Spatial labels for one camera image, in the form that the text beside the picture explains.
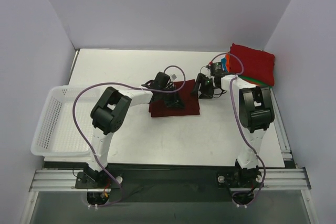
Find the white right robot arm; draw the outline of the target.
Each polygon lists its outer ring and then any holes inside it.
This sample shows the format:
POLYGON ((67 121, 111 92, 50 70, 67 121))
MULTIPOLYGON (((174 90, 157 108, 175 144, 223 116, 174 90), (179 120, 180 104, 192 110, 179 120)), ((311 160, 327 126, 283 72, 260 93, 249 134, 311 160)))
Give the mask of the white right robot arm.
POLYGON ((191 94, 200 99, 211 99, 215 89, 230 94, 235 120, 245 143, 236 159, 240 169, 233 172, 233 182, 245 186, 251 181, 248 169, 258 167, 263 137, 275 119, 270 87, 249 83, 233 74, 207 77, 199 73, 191 94))

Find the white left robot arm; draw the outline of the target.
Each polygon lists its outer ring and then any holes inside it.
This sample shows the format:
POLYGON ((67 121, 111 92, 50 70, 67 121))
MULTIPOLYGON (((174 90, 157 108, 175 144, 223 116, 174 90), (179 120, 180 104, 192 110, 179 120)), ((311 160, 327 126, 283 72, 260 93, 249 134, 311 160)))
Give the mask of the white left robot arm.
POLYGON ((102 170, 107 167, 108 152, 114 133, 122 126, 130 107, 163 101, 166 108, 183 109, 184 102, 176 92, 178 88, 166 73, 159 72, 155 79, 140 87, 129 90, 117 90, 107 87, 91 111, 94 127, 91 145, 94 152, 88 166, 92 170, 87 181, 94 188, 106 183, 102 170))

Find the dark maroon t-shirt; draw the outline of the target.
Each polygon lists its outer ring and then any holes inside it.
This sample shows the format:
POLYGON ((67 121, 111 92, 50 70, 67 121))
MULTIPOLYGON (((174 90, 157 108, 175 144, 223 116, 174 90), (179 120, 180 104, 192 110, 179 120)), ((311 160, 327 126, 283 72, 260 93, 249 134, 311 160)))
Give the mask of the dark maroon t-shirt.
POLYGON ((149 105, 151 117, 162 118, 167 116, 200 115, 198 96, 191 94, 194 85, 195 79, 187 80, 184 87, 178 92, 184 104, 184 108, 168 108, 163 101, 157 101, 149 105))

